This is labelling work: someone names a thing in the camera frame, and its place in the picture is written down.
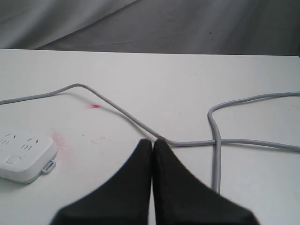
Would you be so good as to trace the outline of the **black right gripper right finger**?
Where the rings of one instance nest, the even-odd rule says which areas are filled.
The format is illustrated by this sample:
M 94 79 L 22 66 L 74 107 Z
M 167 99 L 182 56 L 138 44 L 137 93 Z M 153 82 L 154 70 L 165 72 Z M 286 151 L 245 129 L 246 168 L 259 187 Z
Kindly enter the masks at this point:
M 153 147 L 153 194 L 158 225 L 257 225 L 248 209 L 198 180 L 163 139 Z

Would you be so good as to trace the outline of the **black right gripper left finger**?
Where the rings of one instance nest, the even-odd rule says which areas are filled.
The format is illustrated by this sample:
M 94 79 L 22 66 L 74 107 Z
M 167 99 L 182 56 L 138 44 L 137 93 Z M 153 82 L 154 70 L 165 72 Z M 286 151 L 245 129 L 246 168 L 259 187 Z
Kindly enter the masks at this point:
M 146 225 L 152 176 L 152 143 L 141 139 L 125 164 L 103 185 L 61 208 L 52 225 Z

